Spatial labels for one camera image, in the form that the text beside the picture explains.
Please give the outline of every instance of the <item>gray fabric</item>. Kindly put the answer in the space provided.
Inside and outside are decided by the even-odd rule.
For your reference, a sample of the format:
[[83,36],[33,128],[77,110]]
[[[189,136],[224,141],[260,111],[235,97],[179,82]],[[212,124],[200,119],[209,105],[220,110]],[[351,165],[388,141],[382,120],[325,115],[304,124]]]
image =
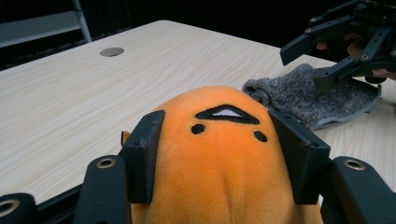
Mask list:
[[313,77],[323,69],[303,63],[283,77],[250,79],[242,91],[269,109],[294,116],[310,130],[354,119],[380,99],[381,85],[354,78],[329,92],[317,92]]

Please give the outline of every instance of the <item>plush toy face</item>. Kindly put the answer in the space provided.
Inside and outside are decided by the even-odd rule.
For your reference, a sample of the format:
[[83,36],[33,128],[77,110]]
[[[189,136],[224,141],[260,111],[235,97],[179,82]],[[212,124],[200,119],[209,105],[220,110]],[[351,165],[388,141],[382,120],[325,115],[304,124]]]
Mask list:
[[267,109],[240,90],[204,87],[165,117],[151,204],[134,223],[303,223]]

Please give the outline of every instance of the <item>robotic hand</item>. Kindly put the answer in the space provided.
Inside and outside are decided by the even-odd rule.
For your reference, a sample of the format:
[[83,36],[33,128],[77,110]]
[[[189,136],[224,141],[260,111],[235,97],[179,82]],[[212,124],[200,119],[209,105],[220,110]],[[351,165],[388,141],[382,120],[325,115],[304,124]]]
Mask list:
[[356,60],[348,56],[314,77],[319,92],[329,91],[338,83],[356,75],[366,81],[381,83],[385,77],[372,77],[372,70],[396,72],[396,2],[394,0],[352,0],[325,11],[309,21],[304,34],[292,40],[280,51],[284,65],[305,54],[317,43],[328,42],[329,55],[340,52],[344,35],[365,37],[368,43]]

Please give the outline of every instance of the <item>wooden table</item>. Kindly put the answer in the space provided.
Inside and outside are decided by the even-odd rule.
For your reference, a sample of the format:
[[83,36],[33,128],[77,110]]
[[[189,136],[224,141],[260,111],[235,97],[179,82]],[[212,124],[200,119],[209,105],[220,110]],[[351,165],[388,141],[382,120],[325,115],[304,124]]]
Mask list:
[[[122,48],[118,56],[100,52]],[[202,86],[241,89],[279,77],[279,49],[172,21],[156,21],[0,73],[0,195],[28,192],[37,203],[82,183],[94,159],[118,154],[121,131],[169,98]],[[367,161],[396,190],[396,82],[370,114],[315,131],[331,156]]]

